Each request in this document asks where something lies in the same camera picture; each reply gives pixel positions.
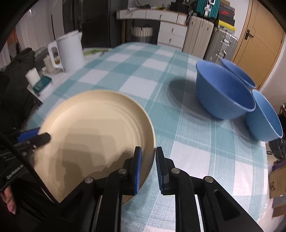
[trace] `floor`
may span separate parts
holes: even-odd
[[[270,151],[270,148],[268,146],[268,143],[266,144],[266,150]],[[268,161],[268,174],[271,173],[271,168],[273,166],[273,162],[277,159],[274,157],[274,155],[267,155],[267,161]],[[269,191],[268,191],[268,200],[265,203],[265,211],[262,215],[262,217],[258,220],[258,224],[263,229],[264,232],[273,232],[277,226],[280,224],[284,216],[275,217],[272,218],[272,202],[273,199],[269,198]]]

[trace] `pitcher handle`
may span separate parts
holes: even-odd
[[[60,68],[60,69],[63,69],[63,66],[61,64],[61,58],[59,59],[60,60],[60,63],[57,65],[55,63],[55,57],[53,55],[53,52],[52,52],[52,48],[53,47],[56,47],[57,48],[57,41],[53,41],[51,43],[49,43],[48,45],[48,52],[49,52],[49,55],[50,55],[50,58],[51,58],[51,62],[52,62],[52,65],[55,67],[55,68]]]

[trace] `black pants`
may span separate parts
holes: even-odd
[[[11,184],[11,187],[17,211],[16,215],[8,212],[7,208],[7,212],[0,212],[0,218],[2,217],[3,220],[1,224],[7,223],[6,226],[8,228],[3,231],[32,232],[55,209],[55,205],[35,182],[18,178]]]

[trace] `door frame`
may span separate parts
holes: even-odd
[[[242,44],[242,42],[243,42],[243,40],[244,40],[244,36],[245,36],[246,30],[247,30],[247,28],[248,28],[248,23],[249,23],[249,20],[250,20],[250,15],[251,15],[251,10],[252,10],[252,3],[253,3],[253,0],[249,0],[248,10],[247,10],[247,14],[246,14],[246,19],[245,19],[245,22],[244,22],[244,26],[243,26],[241,35],[240,35],[239,40],[238,40],[237,48],[236,48],[236,50],[235,50],[235,52],[234,52],[234,54],[233,54],[233,57],[232,57],[232,59],[231,59],[232,62],[234,61],[234,59],[235,59],[235,57],[236,57],[236,55],[237,55],[237,53],[238,53],[238,51],[239,51],[239,49],[240,49],[240,46],[241,46],[241,44]],[[271,72],[272,72],[272,70],[273,70],[275,64],[277,63],[277,60],[278,60],[278,58],[279,58],[279,56],[280,56],[280,54],[281,54],[281,51],[282,51],[282,47],[283,47],[284,41],[285,41],[285,33],[284,33],[284,35],[283,35],[283,39],[282,39],[282,43],[281,43],[280,48],[279,48],[278,55],[276,56],[276,59],[275,59],[273,65],[272,65],[271,69],[269,70],[267,76],[265,77],[265,79],[263,80],[263,82],[261,83],[261,85],[258,86],[258,88],[257,88],[258,90],[260,90],[261,87],[264,85],[265,81],[267,80],[267,78],[268,78],[269,75],[271,74]]]

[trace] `hand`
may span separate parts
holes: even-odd
[[[9,212],[16,214],[16,203],[13,197],[11,186],[7,187],[3,193],[0,193],[3,201],[7,204]]]

